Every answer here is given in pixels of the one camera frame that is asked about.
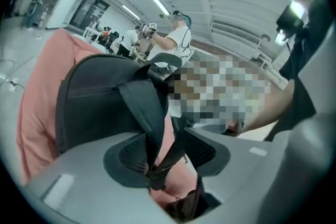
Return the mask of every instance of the black backpack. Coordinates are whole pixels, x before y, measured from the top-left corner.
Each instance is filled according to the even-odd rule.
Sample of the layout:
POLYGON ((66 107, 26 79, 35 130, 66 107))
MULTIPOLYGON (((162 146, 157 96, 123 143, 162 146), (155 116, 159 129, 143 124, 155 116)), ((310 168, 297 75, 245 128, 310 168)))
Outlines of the black backpack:
POLYGON ((167 82, 149 67, 181 60, 158 54, 145 65, 116 55, 92 55, 72 67, 61 82, 56 104, 56 149, 69 149, 125 132, 146 133, 148 165, 162 145, 168 110, 167 82))

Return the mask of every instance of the floor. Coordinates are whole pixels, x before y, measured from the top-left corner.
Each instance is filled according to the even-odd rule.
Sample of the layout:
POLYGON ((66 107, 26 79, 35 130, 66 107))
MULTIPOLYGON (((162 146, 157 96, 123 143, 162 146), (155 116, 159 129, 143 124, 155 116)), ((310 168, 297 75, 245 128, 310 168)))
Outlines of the floor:
MULTIPOLYGON (((5 20, 0 30, 0 155, 12 177, 20 182, 20 164, 15 144, 17 109, 23 89, 16 87, 13 91, 3 77, 17 80, 23 87, 29 79, 36 59, 46 40, 53 30, 26 31, 19 27, 21 18, 5 20)), ((262 99, 267 102, 271 95, 264 94, 262 99)), ((179 115, 180 108, 170 103, 170 113, 179 115)), ((258 110, 263 104, 258 103, 258 110)), ((262 140, 271 126, 248 132, 240 138, 262 140)))

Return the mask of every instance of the pixelated area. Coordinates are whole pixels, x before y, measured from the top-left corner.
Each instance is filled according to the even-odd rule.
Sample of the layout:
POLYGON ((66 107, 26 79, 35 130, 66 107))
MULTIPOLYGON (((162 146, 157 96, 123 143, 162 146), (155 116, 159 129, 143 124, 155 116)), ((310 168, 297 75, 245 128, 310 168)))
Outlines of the pixelated area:
POLYGON ((257 67, 230 55, 191 60, 169 85, 175 109, 194 122, 218 124, 255 117, 278 90, 257 67))

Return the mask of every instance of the pink blanket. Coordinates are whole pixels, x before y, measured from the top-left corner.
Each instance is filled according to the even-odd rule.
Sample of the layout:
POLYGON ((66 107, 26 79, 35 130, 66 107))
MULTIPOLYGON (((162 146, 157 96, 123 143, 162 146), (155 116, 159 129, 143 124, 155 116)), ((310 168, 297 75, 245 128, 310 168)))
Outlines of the pink blanket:
MULTIPOLYGON (((66 30, 54 32, 46 42, 23 93, 17 117, 16 143, 20 153, 23 183, 40 173, 56 158, 55 114, 60 82, 83 57, 101 52, 66 30)), ((163 145, 156 164, 167 154, 174 141, 171 117, 165 118, 163 145)), ((187 195, 196 187, 196 176, 183 161, 169 172, 165 191, 151 195, 163 208, 187 195)))

